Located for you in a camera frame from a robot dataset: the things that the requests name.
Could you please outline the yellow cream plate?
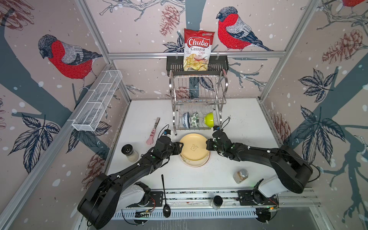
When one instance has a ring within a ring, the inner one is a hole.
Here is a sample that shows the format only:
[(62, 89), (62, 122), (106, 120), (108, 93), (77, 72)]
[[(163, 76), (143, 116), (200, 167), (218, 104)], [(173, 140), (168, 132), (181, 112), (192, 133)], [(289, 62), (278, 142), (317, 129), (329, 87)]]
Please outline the yellow cream plate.
[(189, 160), (198, 161), (205, 158), (209, 154), (207, 150), (206, 137), (191, 133), (181, 138), (183, 143), (181, 155)]

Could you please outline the white floral ceramic plate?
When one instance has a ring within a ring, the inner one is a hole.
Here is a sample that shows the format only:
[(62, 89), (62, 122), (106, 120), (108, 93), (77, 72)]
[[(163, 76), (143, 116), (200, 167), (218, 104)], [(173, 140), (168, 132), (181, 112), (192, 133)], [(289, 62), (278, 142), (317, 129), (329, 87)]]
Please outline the white floral ceramic plate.
[(187, 159), (186, 157), (182, 156), (180, 154), (180, 158), (181, 158), (181, 161), (186, 164), (187, 166), (190, 166), (190, 167), (201, 167), (203, 166), (204, 164), (206, 164), (210, 158), (210, 154), (208, 154), (206, 157), (204, 157), (203, 159), (200, 159), (200, 160), (189, 160)]

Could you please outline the lime green bowl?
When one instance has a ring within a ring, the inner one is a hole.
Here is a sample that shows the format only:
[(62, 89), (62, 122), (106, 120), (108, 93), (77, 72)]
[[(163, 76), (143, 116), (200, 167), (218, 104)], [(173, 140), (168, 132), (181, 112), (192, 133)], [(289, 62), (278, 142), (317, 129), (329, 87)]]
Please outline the lime green bowl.
[(204, 117), (204, 123), (207, 127), (209, 128), (213, 128), (214, 125), (215, 125), (215, 122), (214, 122), (214, 114), (213, 112), (211, 113), (208, 113), (205, 117)]

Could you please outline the blue floral white bowl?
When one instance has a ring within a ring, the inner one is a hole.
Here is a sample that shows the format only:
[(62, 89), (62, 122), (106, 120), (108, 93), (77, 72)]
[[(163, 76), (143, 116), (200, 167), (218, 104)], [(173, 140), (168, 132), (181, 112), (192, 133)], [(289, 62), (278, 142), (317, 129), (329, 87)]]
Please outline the blue floral white bowl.
[(182, 115), (181, 123), (182, 123), (182, 125), (183, 125), (183, 127), (185, 129), (189, 129), (190, 128), (190, 114), (189, 114), (189, 112), (185, 112)]

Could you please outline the green leaf pattern bowl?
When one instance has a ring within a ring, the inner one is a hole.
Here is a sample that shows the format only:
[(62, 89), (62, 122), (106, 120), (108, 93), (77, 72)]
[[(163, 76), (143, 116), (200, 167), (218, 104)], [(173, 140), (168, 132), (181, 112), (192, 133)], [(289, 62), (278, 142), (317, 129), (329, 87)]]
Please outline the green leaf pattern bowl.
[(204, 115), (198, 112), (194, 112), (190, 116), (190, 128), (204, 128)]

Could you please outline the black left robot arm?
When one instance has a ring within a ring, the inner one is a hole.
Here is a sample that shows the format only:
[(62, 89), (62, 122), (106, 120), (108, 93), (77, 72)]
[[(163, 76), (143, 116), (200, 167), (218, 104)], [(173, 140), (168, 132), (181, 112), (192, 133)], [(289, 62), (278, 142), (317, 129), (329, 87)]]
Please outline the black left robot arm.
[(137, 163), (111, 175), (98, 175), (87, 189), (77, 210), (97, 230), (101, 229), (114, 216), (121, 193), (139, 179), (162, 167), (164, 160), (172, 155), (179, 155), (183, 146), (181, 142), (172, 142), (168, 136), (159, 137), (155, 146), (142, 155)]

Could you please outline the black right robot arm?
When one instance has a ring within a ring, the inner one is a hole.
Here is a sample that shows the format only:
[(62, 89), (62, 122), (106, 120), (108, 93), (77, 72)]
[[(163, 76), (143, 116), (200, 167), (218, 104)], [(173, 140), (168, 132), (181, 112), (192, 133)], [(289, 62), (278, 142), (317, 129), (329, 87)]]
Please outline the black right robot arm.
[(273, 195), (285, 191), (303, 193), (313, 173), (309, 163), (285, 145), (269, 149), (232, 143), (222, 129), (215, 131), (206, 145), (207, 150), (216, 151), (229, 160), (263, 164), (275, 170), (275, 175), (261, 179), (253, 187), (251, 195), (256, 204), (263, 204)]

